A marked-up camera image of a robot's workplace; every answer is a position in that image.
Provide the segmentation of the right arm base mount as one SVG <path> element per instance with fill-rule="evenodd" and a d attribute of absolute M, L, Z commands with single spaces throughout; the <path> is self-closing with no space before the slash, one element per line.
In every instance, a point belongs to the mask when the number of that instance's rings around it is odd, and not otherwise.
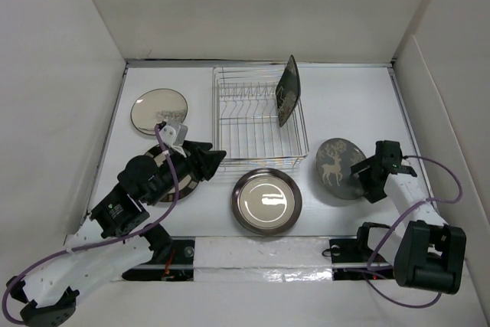
<path fill-rule="evenodd" d="M 354 238 L 333 238 L 328 241 L 322 256 L 331 261 L 334 281 L 392 280 L 393 272 L 382 256 L 375 258 L 374 271 L 367 269 L 371 253 L 369 248 L 362 248 Z"/>

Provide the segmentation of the dark floral rectangular plate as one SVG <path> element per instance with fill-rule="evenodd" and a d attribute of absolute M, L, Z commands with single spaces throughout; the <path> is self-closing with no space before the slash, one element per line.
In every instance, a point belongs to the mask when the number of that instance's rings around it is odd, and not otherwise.
<path fill-rule="evenodd" d="M 279 126 L 283 127 L 301 97 L 301 83 L 296 59 L 291 54 L 275 89 Z"/>

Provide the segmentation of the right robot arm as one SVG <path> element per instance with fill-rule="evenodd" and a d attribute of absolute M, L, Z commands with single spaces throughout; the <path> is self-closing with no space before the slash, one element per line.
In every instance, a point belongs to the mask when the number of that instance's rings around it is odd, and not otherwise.
<path fill-rule="evenodd" d="M 365 223 L 354 241 L 357 257 L 377 270 L 382 256 L 398 286 L 455 294 L 462 279 L 466 233 L 450 225 L 424 194 L 413 167 L 403 163 L 400 143 L 378 141 L 375 153 L 351 167 L 364 198 L 374 204 L 388 198 L 399 213 L 392 225 Z"/>

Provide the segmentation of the grey deer round plate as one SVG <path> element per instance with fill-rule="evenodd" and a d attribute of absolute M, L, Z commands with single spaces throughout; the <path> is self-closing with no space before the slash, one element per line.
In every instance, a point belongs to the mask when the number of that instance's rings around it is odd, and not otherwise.
<path fill-rule="evenodd" d="M 351 175 L 351 167 L 366 159 L 351 141 L 333 138 L 324 141 L 315 155 L 315 167 L 323 185 L 336 198 L 357 200 L 364 194 L 359 180 Z"/>

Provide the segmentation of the cream plate checkered rim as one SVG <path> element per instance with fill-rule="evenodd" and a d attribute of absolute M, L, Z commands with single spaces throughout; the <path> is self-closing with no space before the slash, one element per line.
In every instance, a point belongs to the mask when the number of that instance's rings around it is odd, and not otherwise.
<path fill-rule="evenodd" d="M 156 165 L 160 168 L 165 162 L 165 155 L 162 153 L 162 148 L 159 145 L 151 147 L 145 152 L 145 155 L 153 158 Z M 187 175 L 183 179 L 179 180 L 179 199 L 189 196 L 198 186 L 198 182 L 194 180 L 190 175 Z M 173 188 L 168 192 L 161 200 L 160 204 L 171 204 L 175 198 L 175 189 Z"/>

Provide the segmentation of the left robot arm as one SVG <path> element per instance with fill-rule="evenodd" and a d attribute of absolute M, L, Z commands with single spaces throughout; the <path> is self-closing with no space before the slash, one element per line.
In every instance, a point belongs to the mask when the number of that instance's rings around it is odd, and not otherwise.
<path fill-rule="evenodd" d="M 161 222 L 171 212 L 150 221 L 146 208 L 187 176 L 211 180 L 227 155 L 209 142 L 184 141 L 183 149 L 165 148 L 162 164 L 148 155 L 130 159 L 64 248 L 9 280 L 3 316 L 15 325 L 59 326 L 104 284 L 142 263 L 166 261 L 172 238 Z"/>

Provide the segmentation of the metal rimmed round plate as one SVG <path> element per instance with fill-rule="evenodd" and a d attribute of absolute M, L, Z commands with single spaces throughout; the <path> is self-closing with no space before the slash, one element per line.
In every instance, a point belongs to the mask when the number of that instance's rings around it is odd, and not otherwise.
<path fill-rule="evenodd" d="M 302 193 L 285 172 L 258 168 L 235 184 L 230 207 L 236 221 L 261 236 L 276 236 L 292 229 L 302 212 Z"/>

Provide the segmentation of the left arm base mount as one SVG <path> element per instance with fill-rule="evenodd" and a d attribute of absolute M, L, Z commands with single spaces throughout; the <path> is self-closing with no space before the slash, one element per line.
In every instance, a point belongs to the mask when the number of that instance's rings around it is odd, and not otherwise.
<path fill-rule="evenodd" d="M 194 279 L 195 239 L 177 237 L 162 260 L 150 260 L 122 274 L 131 282 L 187 282 Z"/>

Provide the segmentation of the cream plate with tree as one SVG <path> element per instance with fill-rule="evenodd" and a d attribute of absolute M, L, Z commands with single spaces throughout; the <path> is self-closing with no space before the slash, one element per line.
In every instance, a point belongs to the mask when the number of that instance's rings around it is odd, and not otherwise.
<path fill-rule="evenodd" d="M 160 88 L 144 93 L 134 102 L 130 119 L 137 131 L 152 136 L 157 123 L 183 123 L 187 114 L 188 102 L 181 93 Z"/>

